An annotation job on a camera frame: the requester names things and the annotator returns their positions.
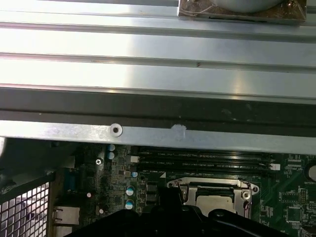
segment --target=silver metal bar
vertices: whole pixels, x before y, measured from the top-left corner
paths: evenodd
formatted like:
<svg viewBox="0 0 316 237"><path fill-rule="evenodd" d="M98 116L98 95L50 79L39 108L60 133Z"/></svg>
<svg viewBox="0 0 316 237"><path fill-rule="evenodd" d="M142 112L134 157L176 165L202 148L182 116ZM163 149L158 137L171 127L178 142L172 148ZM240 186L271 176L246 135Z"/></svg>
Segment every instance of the silver metal bar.
<svg viewBox="0 0 316 237"><path fill-rule="evenodd" d="M181 125L174 125L170 129L123 127L122 135L114 137L110 126L0 120L0 136L188 149L316 154L316 138L192 131Z"/></svg>
<svg viewBox="0 0 316 237"><path fill-rule="evenodd" d="M65 1L8 0L0 1L1 11L45 12L88 15L119 15L145 17L175 17L177 8Z"/></svg>
<svg viewBox="0 0 316 237"><path fill-rule="evenodd" d="M101 15L78 15L78 14L60 14L60 13L38 13L38 12L12 12L0 11L0 22L2 23L28 23L33 27L43 27L51 25L50 28L60 27L66 29L93 30L95 27L107 27L104 32L109 30L118 31L122 28L132 28L136 31L141 29L155 29L156 33L166 35L173 33L172 31L185 30L187 36L201 37L208 35L209 37L218 37L218 34L225 34L234 37L247 36L252 38L255 35L266 35L271 38L277 36L295 36L295 37L315 37L316 31L313 27L307 26L285 26L285 25L265 25L255 23L241 22L223 22L223 21L188 21L177 17L169 18L149 18L149 17L118 17L118 16L101 16Z"/></svg>
<svg viewBox="0 0 316 237"><path fill-rule="evenodd" d="M305 99L316 96L315 75L304 72L289 74L14 59L0 59L0 65L0 84L7 87L31 84L74 87L77 90L82 90L82 87L95 87Z"/></svg>
<svg viewBox="0 0 316 237"><path fill-rule="evenodd" d="M18 29L0 29L0 35L0 52L5 53L316 67L316 47L310 43Z"/></svg>

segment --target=clear plastic film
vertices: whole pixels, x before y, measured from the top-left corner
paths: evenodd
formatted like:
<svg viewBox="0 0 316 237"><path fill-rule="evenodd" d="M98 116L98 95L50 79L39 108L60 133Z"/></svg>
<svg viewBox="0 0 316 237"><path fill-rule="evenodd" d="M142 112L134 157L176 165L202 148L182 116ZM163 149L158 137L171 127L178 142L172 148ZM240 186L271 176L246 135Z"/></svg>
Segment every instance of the clear plastic film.
<svg viewBox="0 0 316 237"><path fill-rule="evenodd" d="M270 0L270 4L261 0L179 0L179 16L192 16L215 19L246 20L280 24L300 24L306 21L307 0Z"/></svg>

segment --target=shiny metal surface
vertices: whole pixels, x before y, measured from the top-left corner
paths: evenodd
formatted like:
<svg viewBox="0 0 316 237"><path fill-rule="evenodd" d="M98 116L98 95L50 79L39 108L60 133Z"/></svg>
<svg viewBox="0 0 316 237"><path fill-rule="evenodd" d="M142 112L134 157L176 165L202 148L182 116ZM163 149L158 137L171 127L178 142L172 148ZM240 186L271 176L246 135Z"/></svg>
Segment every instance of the shiny metal surface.
<svg viewBox="0 0 316 237"><path fill-rule="evenodd" d="M251 200L252 196L259 192L257 185L233 179L208 179L208 178L192 178L183 177L181 179L172 180L167 183L167 187L187 187L187 200L184 205L198 206L203 215L208 216L209 212L222 207L222 209L237 213L238 215L251 218ZM226 190L234 193L234 201L231 198L205 195L198 196L198 190Z"/></svg>
<svg viewBox="0 0 316 237"><path fill-rule="evenodd" d="M313 8L293 27L191 21L170 6L2 1L0 86L314 104Z"/></svg>
<svg viewBox="0 0 316 237"><path fill-rule="evenodd" d="M124 133L120 137L113 137L110 126L0 120L0 136L6 137L187 149L316 154L316 138L310 137L192 131L180 125L171 129L123 127L123 130Z"/></svg>
<svg viewBox="0 0 316 237"><path fill-rule="evenodd" d="M210 93L211 90L214 94L274 97L286 97L290 94L293 97L310 98L314 97L316 88L315 76L309 72L289 74L238 69L9 59L0 59L0 64L3 66L0 83L9 87L14 86L13 84L23 87L27 84L26 75L32 75L33 85L44 84L57 88L58 86L128 88L136 92L156 90Z"/></svg>
<svg viewBox="0 0 316 237"><path fill-rule="evenodd" d="M225 62L274 67L316 66L316 47L311 43L297 46L296 42L20 29L0 29L0 35L2 53L155 58L191 60L200 64Z"/></svg>

